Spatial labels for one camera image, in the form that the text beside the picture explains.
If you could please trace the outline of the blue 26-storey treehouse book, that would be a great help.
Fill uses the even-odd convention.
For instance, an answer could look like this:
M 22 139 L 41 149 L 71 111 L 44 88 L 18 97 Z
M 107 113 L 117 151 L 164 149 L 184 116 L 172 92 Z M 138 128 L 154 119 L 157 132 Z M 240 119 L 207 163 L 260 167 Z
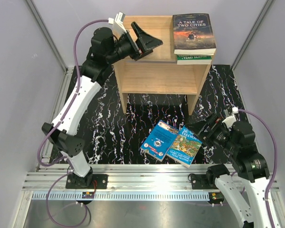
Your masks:
M 187 127 L 183 127 L 167 151 L 167 156 L 189 168 L 202 142 Z

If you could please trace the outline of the blue back-cover treehouse book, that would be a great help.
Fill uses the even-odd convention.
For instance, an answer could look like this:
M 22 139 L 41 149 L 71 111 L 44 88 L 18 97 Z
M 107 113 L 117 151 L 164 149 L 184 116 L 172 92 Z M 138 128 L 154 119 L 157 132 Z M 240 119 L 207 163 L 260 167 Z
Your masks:
M 178 129 L 160 120 L 140 148 L 155 159 L 163 161 L 178 133 Z

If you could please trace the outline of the dark green 104-storey treehouse book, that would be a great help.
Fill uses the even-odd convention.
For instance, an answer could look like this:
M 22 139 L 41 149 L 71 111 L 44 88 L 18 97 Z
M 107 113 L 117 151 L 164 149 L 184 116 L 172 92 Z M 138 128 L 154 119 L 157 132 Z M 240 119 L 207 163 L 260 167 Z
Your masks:
M 176 55 L 178 65 L 208 65 L 212 62 L 212 56 L 205 55 Z

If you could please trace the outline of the dark Tale of Two Cities book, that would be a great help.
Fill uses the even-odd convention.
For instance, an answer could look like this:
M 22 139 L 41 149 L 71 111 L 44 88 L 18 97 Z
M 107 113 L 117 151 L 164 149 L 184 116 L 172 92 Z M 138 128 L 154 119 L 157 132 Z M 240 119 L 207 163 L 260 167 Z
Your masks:
M 174 54 L 212 56 L 216 41 L 209 14 L 190 13 L 172 16 Z

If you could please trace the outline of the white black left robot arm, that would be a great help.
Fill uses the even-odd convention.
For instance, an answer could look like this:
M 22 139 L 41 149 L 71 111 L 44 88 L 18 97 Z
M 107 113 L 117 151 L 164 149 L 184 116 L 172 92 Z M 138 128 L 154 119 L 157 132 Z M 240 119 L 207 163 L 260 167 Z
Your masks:
M 83 189 L 96 184 L 93 169 L 83 152 L 85 142 L 76 137 L 76 129 L 85 110 L 112 73 L 114 63 L 126 57 L 139 60 L 163 44 L 162 40 L 143 31 L 136 22 L 131 26 L 136 40 L 127 30 L 123 30 L 119 37 L 107 27 L 94 31 L 85 62 L 81 66 L 76 65 L 77 83 L 71 95 L 52 123 L 42 126 L 43 141 L 50 141 L 60 150 L 61 159 L 66 159 L 71 168 L 68 173 L 70 181 Z

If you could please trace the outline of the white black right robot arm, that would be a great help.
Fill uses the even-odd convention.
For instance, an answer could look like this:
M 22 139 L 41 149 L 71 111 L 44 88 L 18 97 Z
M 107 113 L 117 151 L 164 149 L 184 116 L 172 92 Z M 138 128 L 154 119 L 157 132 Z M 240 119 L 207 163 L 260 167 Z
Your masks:
M 236 189 L 224 164 L 209 166 L 206 184 L 219 189 L 241 228 L 277 228 L 280 226 L 271 198 L 274 176 L 263 155 L 257 151 L 255 132 L 250 123 L 238 121 L 235 111 L 223 119 L 211 114 L 185 127 L 206 146 L 217 146 L 230 154 L 232 166 L 245 187 L 249 201 Z

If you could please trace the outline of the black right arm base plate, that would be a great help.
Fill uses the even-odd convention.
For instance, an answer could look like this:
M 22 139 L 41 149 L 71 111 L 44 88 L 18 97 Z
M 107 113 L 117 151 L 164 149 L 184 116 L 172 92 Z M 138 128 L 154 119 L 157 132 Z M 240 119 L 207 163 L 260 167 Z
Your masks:
M 191 183 L 191 188 L 193 190 L 217 190 L 218 188 L 209 182 L 206 174 L 195 174 L 190 173 L 188 175 L 188 180 Z

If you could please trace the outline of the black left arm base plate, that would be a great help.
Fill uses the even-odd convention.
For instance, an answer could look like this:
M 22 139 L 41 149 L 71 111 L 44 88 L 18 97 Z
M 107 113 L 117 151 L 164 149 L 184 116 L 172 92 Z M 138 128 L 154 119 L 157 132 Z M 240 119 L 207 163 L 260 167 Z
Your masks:
M 94 174 L 91 168 L 85 177 L 76 174 L 69 174 L 66 182 L 66 189 L 107 189 L 108 175 Z

